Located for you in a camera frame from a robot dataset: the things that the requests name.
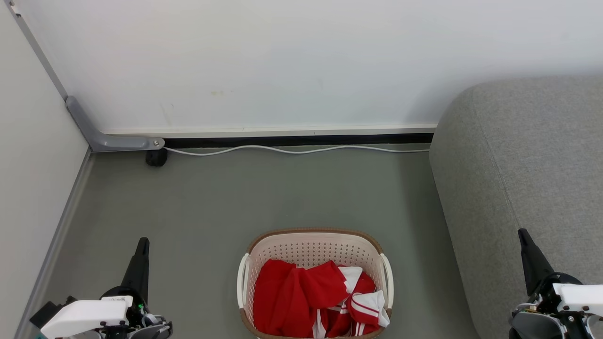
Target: white robot part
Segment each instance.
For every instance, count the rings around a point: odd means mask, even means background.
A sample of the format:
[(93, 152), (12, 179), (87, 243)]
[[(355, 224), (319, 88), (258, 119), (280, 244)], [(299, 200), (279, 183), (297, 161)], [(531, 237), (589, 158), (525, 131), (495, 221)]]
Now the white robot part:
[(102, 297), (101, 300), (124, 300), (128, 304), (128, 307), (132, 306), (134, 303), (134, 298), (132, 296)]
[(603, 317), (603, 285), (553, 284), (561, 297), (557, 311), (584, 311)]
[(65, 305), (41, 329), (46, 338), (71, 337), (91, 329), (128, 324), (126, 300), (78, 300)]

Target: red clothing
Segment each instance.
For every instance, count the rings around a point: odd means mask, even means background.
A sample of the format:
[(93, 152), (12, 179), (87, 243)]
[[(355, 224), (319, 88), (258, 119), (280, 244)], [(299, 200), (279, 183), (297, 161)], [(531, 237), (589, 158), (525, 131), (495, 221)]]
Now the red clothing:
[[(270, 259), (256, 281), (254, 324), (260, 332), (283, 337), (333, 338), (370, 333), (383, 323), (364, 312), (367, 305), (377, 307), (373, 301), (376, 296), (371, 294), (374, 291), (373, 280), (359, 267), (339, 268), (328, 261), (306, 270)], [(371, 309), (370, 315), (375, 312), (379, 313)]]

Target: gray floor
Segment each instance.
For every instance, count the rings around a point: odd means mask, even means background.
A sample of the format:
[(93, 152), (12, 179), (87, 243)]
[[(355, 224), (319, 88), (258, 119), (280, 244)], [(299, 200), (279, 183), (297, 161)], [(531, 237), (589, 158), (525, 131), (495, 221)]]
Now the gray floor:
[[(426, 148), (426, 145), (398, 145)], [(173, 338), (251, 338), (236, 271), (251, 241), (284, 227), (363, 230), (384, 248), (396, 299), (381, 338), (477, 338), (427, 153), (243, 150), (96, 154), (46, 298), (97, 299), (118, 285), (141, 236), (151, 241), (149, 306)]]

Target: basket handle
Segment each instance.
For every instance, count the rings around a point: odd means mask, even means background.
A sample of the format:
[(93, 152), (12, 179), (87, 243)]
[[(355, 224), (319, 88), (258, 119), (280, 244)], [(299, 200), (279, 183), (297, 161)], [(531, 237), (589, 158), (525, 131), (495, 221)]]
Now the basket handle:
[(387, 259), (385, 254), (381, 253), (381, 259), (383, 259), (385, 277), (387, 278), (387, 308), (391, 309), (391, 307), (394, 305), (394, 275), (391, 272), (390, 261)]
[(239, 272), (236, 275), (236, 302), (239, 303), (239, 308), (245, 307), (245, 296), (247, 295), (247, 284), (244, 282), (247, 279), (244, 279), (243, 274), (245, 272), (249, 272), (249, 253), (245, 253), (243, 258), (241, 259), (241, 263), (239, 264)]

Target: white wall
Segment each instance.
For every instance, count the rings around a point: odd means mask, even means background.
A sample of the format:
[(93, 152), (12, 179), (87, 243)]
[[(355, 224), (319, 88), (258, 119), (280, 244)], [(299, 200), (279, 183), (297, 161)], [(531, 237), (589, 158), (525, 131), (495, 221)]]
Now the white wall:
[(4, 5), (0, 32), (0, 332), (12, 338), (87, 144)]
[(603, 66), (601, 0), (16, 0), (119, 131), (435, 124), (475, 82)]

